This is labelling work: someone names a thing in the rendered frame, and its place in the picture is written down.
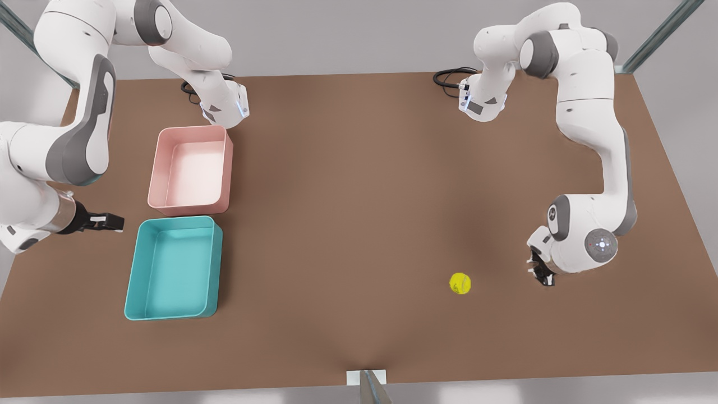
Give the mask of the teal rectangular plastic tray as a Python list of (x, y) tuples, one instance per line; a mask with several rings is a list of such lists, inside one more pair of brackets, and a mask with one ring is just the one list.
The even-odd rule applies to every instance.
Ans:
[(152, 218), (137, 232), (124, 316), (204, 319), (218, 307), (223, 231), (212, 217)]

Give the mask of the pink rectangular plastic tray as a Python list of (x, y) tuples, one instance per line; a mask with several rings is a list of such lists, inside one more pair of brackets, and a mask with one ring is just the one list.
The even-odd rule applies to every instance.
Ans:
[(230, 205), (233, 142), (223, 126), (160, 131), (147, 204), (167, 217), (223, 214)]

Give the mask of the silver frame post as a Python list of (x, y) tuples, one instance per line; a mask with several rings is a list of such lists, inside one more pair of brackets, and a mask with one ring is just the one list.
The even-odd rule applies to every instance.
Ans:
[(665, 43), (667, 38), (675, 33), (677, 28), (685, 23), (687, 18), (695, 13), (705, 0), (680, 0), (674, 10), (667, 15), (664, 20), (657, 26), (656, 30), (639, 46), (636, 51), (631, 54), (626, 61), (620, 66), (615, 66), (616, 74), (632, 75), (638, 71), (639, 67), (653, 56), (655, 51)]
[(57, 74), (57, 76), (61, 77), (64, 82), (69, 84), (72, 89), (79, 89), (79, 84), (77, 82), (74, 82), (73, 80), (69, 79), (69, 77), (65, 77), (60, 72), (56, 71), (54, 67), (51, 67), (46, 61), (42, 59), (40, 54), (38, 53), (38, 49), (36, 48), (34, 44), (34, 31), (31, 29), (25, 21), (18, 16), (11, 8), (3, 1), (0, 0), (0, 25), (5, 26), (8, 31), (10, 31), (13, 36), (15, 36), (18, 41), (20, 41), (26, 48), (28, 48), (32, 53), (34, 53), (41, 61), (46, 64), (47, 67), (51, 69), (52, 72)]
[(346, 385), (359, 386), (360, 404), (393, 404), (385, 386), (385, 370), (348, 370)]

